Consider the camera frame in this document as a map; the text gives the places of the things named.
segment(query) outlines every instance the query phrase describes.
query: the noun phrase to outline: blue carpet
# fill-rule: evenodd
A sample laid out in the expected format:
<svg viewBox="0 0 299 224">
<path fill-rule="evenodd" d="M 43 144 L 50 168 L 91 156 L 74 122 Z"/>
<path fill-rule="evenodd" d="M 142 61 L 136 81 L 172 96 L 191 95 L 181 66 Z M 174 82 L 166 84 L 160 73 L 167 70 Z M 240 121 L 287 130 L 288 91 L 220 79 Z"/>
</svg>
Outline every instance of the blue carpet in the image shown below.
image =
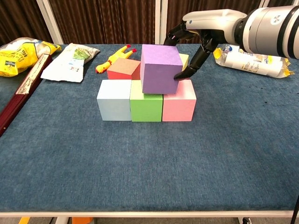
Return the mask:
<svg viewBox="0 0 299 224">
<path fill-rule="evenodd" d="M 274 79 L 210 56 L 192 77 L 192 122 L 102 122 L 96 96 L 107 74 L 95 67 L 122 45 L 93 46 L 101 53 L 82 83 L 43 80 L 0 138 L 0 211 L 293 209 L 297 61 L 296 75 Z M 178 49 L 193 56 L 198 46 Z"/>
</svg>

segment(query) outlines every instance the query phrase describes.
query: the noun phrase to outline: yellow snack bag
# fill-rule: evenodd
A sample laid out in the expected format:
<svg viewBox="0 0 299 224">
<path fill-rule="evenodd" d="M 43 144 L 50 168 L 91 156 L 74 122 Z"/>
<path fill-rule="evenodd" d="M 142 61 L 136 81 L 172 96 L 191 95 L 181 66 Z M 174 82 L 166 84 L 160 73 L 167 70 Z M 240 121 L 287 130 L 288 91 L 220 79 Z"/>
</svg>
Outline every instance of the yellow snack bag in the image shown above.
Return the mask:
<svg viewBox="0 0 299 224">
<path fill-rule="evenodd" d="M 0 48 L 0 76 L 13 77 L 32 67 L 42 54 L 52 55 L 59 45 L 32 38 L 18 38 Z"/>
</svg>

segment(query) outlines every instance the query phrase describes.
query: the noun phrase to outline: robotic hand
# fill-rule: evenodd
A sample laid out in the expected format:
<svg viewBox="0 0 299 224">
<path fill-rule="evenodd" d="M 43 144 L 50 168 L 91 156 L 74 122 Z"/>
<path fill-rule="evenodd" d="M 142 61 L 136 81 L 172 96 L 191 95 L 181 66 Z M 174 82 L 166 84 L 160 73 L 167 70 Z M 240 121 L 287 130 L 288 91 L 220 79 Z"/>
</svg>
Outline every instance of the robotic hand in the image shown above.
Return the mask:
<svg viewBox="0 0 299 224">
<path fill-rule="evenodd" d="M 196 73 L 218 44 L 239 45 L 245 52 L 299 59 L 299 6 L 259 8 L 248 15 L 230 9 L 191 12 L 167 35 L 164 45 L 196 35 L 202 45 L 174 79 Z"/>
</svg>

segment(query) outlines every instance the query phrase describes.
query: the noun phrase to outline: yellow rubber chicken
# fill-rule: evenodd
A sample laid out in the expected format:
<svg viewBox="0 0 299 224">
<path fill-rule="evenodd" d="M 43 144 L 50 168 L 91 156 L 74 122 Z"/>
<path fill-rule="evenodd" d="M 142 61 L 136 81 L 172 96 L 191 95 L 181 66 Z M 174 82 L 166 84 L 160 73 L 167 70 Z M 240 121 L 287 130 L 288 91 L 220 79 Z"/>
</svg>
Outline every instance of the yellow rubber chicken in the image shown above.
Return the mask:
<svg viewBox="0 0 299 224">
<path fill-rule="evenodd" d="M 127 48 L 130 48 L 131 45 L 126 45 L 124 47 L 122 47 L 121 49 L 119 49 L 118 51 L 116 51 L 113 55 L 111 55 L 108 60 L 103 63 L 103 64 L 100 64 L 98 65 L 96 68 L 95 68 L 95 72 L 96 73 L 103 73 L 104 71 L 106 71 L 110 65 L 112 65 L 118 58 L 128 58 L 130 57 L 134 52 L 136 52 L 137 50 L 136 49 L 132 49 L 130 50 L 129 52 L 127 53 L 124 53 L 124 51 L 127 49 Z"/>
</svg>

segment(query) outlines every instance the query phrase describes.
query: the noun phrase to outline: foam block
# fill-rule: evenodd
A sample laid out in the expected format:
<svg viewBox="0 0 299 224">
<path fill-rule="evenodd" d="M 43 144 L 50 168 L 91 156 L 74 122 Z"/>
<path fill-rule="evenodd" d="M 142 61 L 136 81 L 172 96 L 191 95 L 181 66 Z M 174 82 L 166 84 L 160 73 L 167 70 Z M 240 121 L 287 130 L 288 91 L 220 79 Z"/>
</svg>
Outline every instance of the foam block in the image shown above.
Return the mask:
<svg viewBox="0 0 299 224">
<path fill-rule="evenodd" d="M 164 95 L 162 121 L 191 121 L 195 104 L 191 80 L 179 81 L 176 94 Z"/>
<path fill-rule="evenodd" d="M 181 61 L 183 63 L 183 69 L 182 69 L 182 71 L 183 71 L 183 70 L 185 70 L 185 68 L 188 65 L 189 55 L 179 54 L 179 57 L 181 58 Z"/>
<path fill-rule="evenodd" d="M 103 120 L 131 120 L 132 80 L 103 80 L 97 96 Z"/>
<path fill-rule="evenodd" d="M 140 61 L 118 58 L 108 69 L 108 79 L 140 79 Z"/>
<path fill-rule="evenodd" d="M 132 80 L 130 103 L 133 122 L 161 121 L 163 96 L 160 94 L 143 94 L 140 80 Z"/>
<path fill-rule="evenodd" d="M 183 64 L 174 46 L 143 44 L 140 79 L 142 92 L 149 94 L 174 94 L 178 81 L 174 76 L 181 72 Z"/>
</svg>

